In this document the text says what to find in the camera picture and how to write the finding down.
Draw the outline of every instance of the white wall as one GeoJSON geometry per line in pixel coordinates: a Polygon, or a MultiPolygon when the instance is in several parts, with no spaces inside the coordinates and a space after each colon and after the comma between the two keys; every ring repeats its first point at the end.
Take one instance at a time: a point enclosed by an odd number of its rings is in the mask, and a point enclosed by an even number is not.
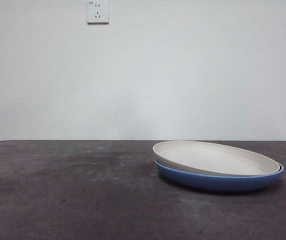
{"type": "Polygon", "coordinates": [[[0,0],[0,140],[286,140],[286,0],[0,0]]]}

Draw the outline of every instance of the plate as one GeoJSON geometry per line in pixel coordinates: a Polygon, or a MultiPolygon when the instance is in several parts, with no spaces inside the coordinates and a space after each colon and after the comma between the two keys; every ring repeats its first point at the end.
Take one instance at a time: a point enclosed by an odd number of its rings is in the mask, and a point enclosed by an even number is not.
{"type": "Polygon", "coordinates": [[[164,141],[153,147],[164,166],[196,174],[257,176],[279,170],[279,164],[256,152],[201,141],[164,141]]]}
{"type": "Polygon", "coordinates": [[[277,172],[259,176],[216,176],[180,171],[163,166],[155,161],[158,170],[174,182],[205,190],[220,192],[244,192],[262,189],[274,183],[283,173],[284,167],[279,163],[277,172]]]}

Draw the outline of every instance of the dark tabletop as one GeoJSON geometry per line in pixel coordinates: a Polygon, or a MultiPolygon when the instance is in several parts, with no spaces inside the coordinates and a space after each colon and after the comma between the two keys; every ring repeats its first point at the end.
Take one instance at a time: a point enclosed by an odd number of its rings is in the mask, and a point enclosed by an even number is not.
{"type": "Polygon", "coordinates": [[[286,141],[217,142],[285,166],[243,193],[159,175],[157,142],[0,141],[0,240],[286,240],[286,141]]]}

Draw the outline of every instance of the electrical outlet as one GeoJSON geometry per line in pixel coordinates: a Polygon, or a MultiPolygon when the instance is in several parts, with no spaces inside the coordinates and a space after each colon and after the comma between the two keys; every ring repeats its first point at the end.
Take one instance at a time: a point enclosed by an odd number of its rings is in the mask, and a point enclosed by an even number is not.
{"type": "Polygon", "coordinates": [[[87,24],[108,24],[108,0],[87,0],[87,24]]]}

